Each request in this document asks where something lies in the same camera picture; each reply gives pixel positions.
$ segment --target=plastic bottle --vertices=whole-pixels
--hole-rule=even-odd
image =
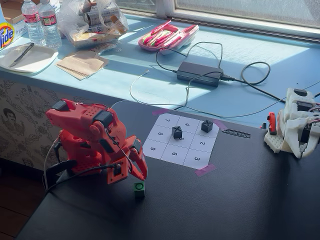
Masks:
[[[50,0],[41,0],[39,15],[47,47],[53,49],[60,48],[62,42],[58,32],[56,12],[50,5]]]
[[[29,38],[36,45],[46,45],[45,34],[42,28],[37,5],[31,0],[24,0],[21,8],[24,22],[28,28]]]

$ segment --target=white plate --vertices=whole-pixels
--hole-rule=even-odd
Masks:
[[[58,55],[56,49],[34,45],[20,60],[20,62],[9,67],[29,46],[30,44],[24,44],[8,52],[5,56],[0,58],[0,67],[19,73],[36,73],[51,64]]]

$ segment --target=white 3d printed part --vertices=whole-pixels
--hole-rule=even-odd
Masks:
[[[274,153],[285,151],[300,159],[315,150],[320,138],[320,122],[312,122],[320,119],[320,109],[308,110],[316,106],[310,91],[288,88],[285,107],[276,118],[276,135],[271,135],[268,129],[264,136]]]

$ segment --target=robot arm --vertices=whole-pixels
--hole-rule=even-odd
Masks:
[[[126,127],[113,109],[63,99],[48,110],[46,116],[52,125],[63,129],[59,134],[62,147],[69,160],[77,161],[73,172],[116,164],[117,168],[107,170],[108,184],[127,178],[129,173],[142,181],[147,178],[141,142],[136,136],[126,138]]]
[[[264,141],[275,152],[293,153],[298,159],[310,155],[320,142],[320,109],[311,92],[288,88],[285,108],[269,113]]]

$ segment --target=laptop charger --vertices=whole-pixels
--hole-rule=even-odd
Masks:
[[[176,71],[176,77],[180,80],[190,81],[193,78],[201,76],[203,74],[210,73],[205,76],[201,76],[195,80],[193,83],[206,84],[213,87],[218,87],[221,73],[224,71],[221,68],[200,65],[192,62],[183,61]]]

